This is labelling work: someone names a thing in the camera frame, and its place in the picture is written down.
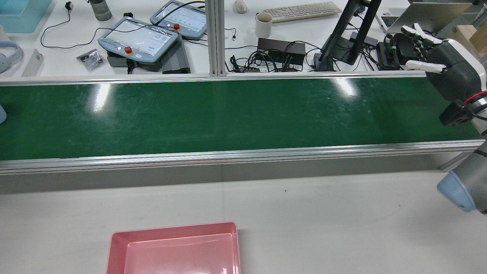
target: headphones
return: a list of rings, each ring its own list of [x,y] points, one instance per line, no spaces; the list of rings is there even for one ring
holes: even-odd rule
[[[24,54],[20,46],[14,42],[0,41],[0,48],[15,48],[15,52],[9,57],[5,56],[3,53],[0,53],[0,73],[2,73],[6,71],[14,62],[22,59]]]

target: computer mouse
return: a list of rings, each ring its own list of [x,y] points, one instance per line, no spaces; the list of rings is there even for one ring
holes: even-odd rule
[[[244,0],[235,0],[235,3],[233,4],[235,7],[235,11],[238,13],[246,13],[248,11],[247,5],[245,5]]]

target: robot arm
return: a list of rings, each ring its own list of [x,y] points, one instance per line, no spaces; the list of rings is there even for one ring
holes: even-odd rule
[[[450,101],[440,115],[445,126],[472,121],[487,139],[486,71],[481,63],[460,43],[440,40],[421,30],[402,27],[414,42],[420,61],[408,61],[411,69],[424,70],[426,77]],[[477,209],[487,216],[487,141],[450,171],[437,189],[465,212]]]

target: laptop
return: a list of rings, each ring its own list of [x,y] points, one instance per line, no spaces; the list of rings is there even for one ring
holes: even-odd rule
[[[401,33],[403,25],[414,23],[419,23],[423,30],[438,33],[470,6],[471,3],[413,2],[406,9],[379,8],[375,17],[386,33]]]

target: white keyboard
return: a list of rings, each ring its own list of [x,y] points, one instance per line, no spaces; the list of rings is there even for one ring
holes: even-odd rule
[[[265,9],[263,12],[272,15],[274,23],[295,21],[313,17],[333,15],[341,12],[341,9],[333,2],[322,2],[290,7]]]

